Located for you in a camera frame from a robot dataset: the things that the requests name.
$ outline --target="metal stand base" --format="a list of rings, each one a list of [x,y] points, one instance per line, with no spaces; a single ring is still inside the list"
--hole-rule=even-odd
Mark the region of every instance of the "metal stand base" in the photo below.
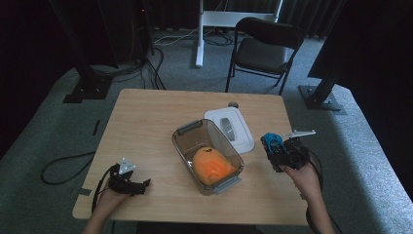
[[[303,100],[308,109],[331,110],[336,115],[347,115],[343,106],[337,103],[333,94],[330,94],[323,103],[317,103],[312,100],[312,94],[317,86],[299,86]]]
[[[105,99],[112,85],[113,77],[105,77],[93,89],[84,89],[82,79],[79,80],[73,93],[64,98],[63,103],[81,103],[83,99]]]

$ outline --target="gray carpet floor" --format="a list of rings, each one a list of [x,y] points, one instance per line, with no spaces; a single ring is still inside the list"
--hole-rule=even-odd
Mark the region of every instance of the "gray carpet floor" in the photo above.
[[[164,34],[182,32],[164,32]],[[224,42],[222,38],[210,40]],[[317,85],[307,74],[323,41],[306,39],[300,49],[282,97],[291,127],[316,130],[302,137],[322,162],[323,195],[330,214],[344,233],[413,233],[413,205],[398,181],[379,142],[368,126],[351,91],[335,86],[332,94],[346,115],[307,109],[298,86]],[[231,55],[230,46],[206,44],[204,66],[195,67],[197,42],[160,41],[164,60],[159,69],[168,90],[223,92]],[[157,66],[159,51],[149,55]],[[97,65],[96,69],[115,69]],[[237,75],[230,92],[276,95],[273,81]],[[154,72],[145,65],[134,74],[117,76],[106,99],[62,103],[77,84],[75,69],[67,71],[51,89],[36,115],[0,161],[0,233],[80,233],[85,220],[72,216],[72,209],[88,168],[61,185],[42,182],[42,169],[52,160],[96,151],[119,92],[124,88],[153,89]],[[96,121],[99,128],[94,132]],[[60,181],[74,175],[91,158],[86,156],[52,166],[45,176]],[[108,222],[104,233],[111,233]],[[114,233],[134,233],[136,222],[117,221]],[[309,233],[308,227],[262,225],[270,233]]]

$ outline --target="blue and black device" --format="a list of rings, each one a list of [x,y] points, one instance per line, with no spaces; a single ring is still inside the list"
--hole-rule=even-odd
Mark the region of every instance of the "blue and black device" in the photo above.
[[[310,161],[309,149],[301,145],[299,137],[282,141],[281,136],[267,133],[261,137],[261,143],[277,173],[283,172],[280,165],[299,170]]]

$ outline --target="person's right hand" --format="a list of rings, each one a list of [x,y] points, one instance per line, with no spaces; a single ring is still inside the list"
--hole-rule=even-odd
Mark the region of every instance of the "person's right hand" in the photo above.
[[[299,170],[294,170],[289,166],[281,166],[281,168],[292,178],[295,186],[306,200],[321,197],[319,176],[316,173],[316,169],[310,163],[307,163]]]

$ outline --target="black chair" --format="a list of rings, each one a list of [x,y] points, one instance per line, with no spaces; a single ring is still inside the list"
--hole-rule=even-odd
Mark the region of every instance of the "black chair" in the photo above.
[[[241,32],[248,37],[245,37],[238,47]],[[230,80],[235,77],[235,70],[239,70],[277,79],[274,87],[283,77],[279,91],[281,95],[292,62],[303,44],[304,37],[303,31],[289,24],[257,18],[241,19],[235,28],[234,50],[225,93],[228,93]]]

